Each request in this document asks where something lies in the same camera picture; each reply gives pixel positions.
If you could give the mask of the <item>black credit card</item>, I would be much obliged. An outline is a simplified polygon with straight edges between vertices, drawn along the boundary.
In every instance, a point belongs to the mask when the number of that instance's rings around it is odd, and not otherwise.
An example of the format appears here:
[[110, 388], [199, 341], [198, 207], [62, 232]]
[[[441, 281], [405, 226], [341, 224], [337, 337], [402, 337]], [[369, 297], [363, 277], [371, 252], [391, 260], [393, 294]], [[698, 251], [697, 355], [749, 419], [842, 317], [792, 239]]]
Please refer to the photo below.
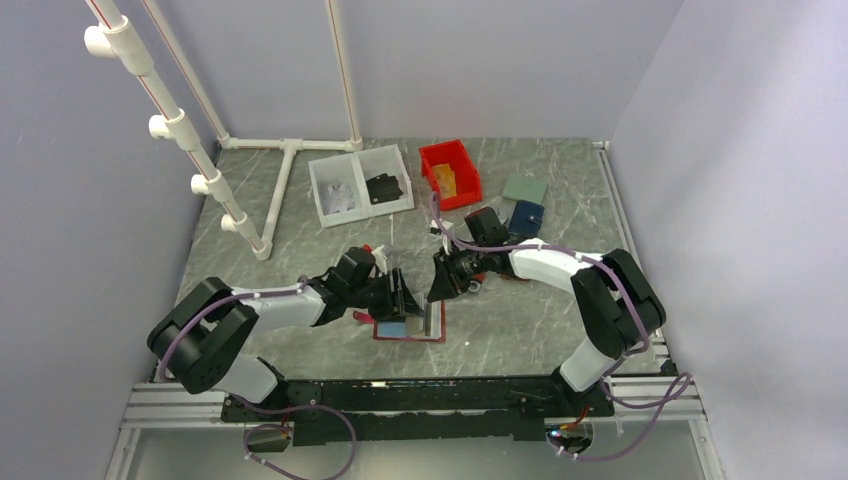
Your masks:
[[387, 173], [368, 179], [366, 181], [366, 186], [370, 195], [381, 195], [386, 191], [395, 191], [400, 189], [397, 177]]

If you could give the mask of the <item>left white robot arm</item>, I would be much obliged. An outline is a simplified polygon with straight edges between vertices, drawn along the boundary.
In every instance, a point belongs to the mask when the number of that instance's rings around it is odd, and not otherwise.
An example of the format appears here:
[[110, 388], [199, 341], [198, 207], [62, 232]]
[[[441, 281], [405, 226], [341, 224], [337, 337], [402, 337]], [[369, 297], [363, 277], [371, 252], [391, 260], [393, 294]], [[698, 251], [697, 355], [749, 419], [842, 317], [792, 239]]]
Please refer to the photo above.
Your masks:
[[323, 274], [288, 287], [250, 290], [208, 277], [153, 328], [146, 344], [158, 360], [157, 380], [173, 379], [190, 394], [233, 394], [272, 420], [286, 409], [288, 384], [269, 362], [245, 354], [246, 342], [267, 331], [323, 326], [350, 310], [375, 322], [425, 314], [400, 269], [380, 271], [371, 251], [352, 247]]

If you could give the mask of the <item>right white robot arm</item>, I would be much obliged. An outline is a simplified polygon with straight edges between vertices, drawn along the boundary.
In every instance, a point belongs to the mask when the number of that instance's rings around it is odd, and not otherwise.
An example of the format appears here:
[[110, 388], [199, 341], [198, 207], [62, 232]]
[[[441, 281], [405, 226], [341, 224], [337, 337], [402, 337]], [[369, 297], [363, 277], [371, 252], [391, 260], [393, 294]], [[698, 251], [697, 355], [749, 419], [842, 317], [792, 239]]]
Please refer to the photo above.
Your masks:
[[490, 207], [467, 215], [465, 224], [472, 240], [450, 236], [433, 257], [428, 301], [454, 299], [484, 273], [542, 282], [571, 294], [585, 337], [552, 375], [551, 401], [564, 415], [585, 407], [589, 389], [627, 354], [646, 347], [649, 336], [666, 323], [664, 305], [626, 250], [589, 254], [539, 238], [520, 240]]

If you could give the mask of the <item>red card holder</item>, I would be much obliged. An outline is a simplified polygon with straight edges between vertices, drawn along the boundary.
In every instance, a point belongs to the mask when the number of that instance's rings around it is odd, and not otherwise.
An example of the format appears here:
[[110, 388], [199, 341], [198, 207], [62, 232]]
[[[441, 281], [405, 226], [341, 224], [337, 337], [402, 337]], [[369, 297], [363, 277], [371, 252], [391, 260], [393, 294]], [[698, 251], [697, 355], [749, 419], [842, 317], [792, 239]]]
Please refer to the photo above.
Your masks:
[[376, 341], [442, 343], [446, 339], [446, 307], [442, 301], [427, 303], [422, 317], [409, 317], [401, 322], [378, 323], [363, 311], [354, 311], [353, 318], [371, 325], [372, 339]]

